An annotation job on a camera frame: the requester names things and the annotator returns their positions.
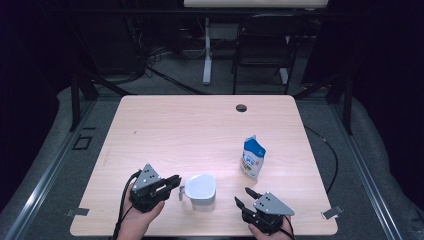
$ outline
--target table surface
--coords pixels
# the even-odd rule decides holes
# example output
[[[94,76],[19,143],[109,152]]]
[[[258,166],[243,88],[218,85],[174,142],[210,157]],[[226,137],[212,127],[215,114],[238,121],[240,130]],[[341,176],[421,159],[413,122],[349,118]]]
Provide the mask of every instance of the table surface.
[[[247,111],[238,112],[244,104]],[[256,135],[266,149],[258,181],[240,168],[243,143]],[[251,236],[234,196],[254,210],[244,188],[272,192],[295,211],[297,235],[332,235],[330,204],[296,103],[290,96],[126,96],[122,98],[75,216],[76,236],[111,236],[126,181],[150,163],[182,184],[192,175],[216,178],[216,208],[194,212],[190,200],[171,192],[146,236]]]
[[[325,8],[328,0],[184,0],[185,7]]]

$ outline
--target chair leg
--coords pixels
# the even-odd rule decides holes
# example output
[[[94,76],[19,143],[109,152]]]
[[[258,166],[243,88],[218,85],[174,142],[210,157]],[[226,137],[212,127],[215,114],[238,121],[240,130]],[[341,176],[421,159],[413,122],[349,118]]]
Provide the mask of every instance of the chair leg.
[[[237,63],[234,64],[234,70],[233,70],[233,95],[236,94],[236,85],[237,85]]]
[[[289,92],[292,72],[293,72],[293,66],[290,67],[288,75],[287,75],[287,83],[286,83],[286,88],[284,89],[284,95],[287,95],[287,93]]]
[[[233,63],[231,64],[231,74],[234,74],[234,72],[235,72],[235,70],[234,70],[235,65],[236,65],[236,61],[233,60]]]

